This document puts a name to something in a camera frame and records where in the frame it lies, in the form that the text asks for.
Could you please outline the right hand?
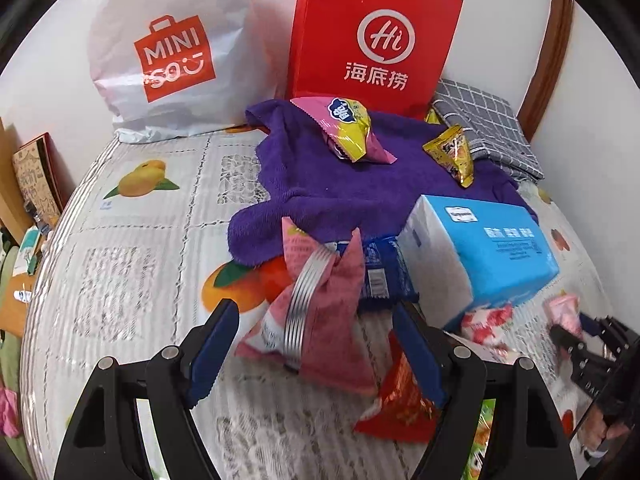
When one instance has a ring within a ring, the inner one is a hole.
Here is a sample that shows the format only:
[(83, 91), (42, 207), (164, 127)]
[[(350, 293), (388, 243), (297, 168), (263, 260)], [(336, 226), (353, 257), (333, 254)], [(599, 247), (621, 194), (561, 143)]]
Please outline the right hand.
[(593, 455), (598, 452), (603, 442), (625, 440), (629, 433), (630, 429), (623, 422), (608, 426), (600, 408), (592, 404), (578, 430), (578, 440), (584, 450)]

